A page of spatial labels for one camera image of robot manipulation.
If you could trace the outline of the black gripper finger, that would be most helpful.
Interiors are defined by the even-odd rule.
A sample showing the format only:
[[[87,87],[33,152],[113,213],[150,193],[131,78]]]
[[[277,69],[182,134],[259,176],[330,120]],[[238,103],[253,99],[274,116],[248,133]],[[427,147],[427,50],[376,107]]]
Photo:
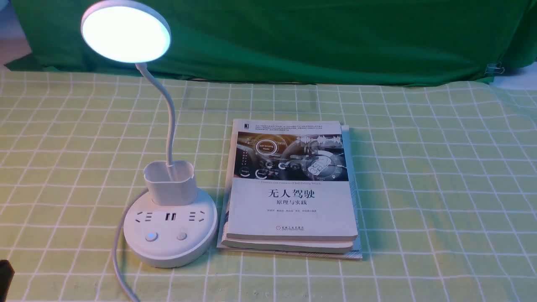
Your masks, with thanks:
[[[0,301],[6,302],[15,270],[8,260],[0,260]]]

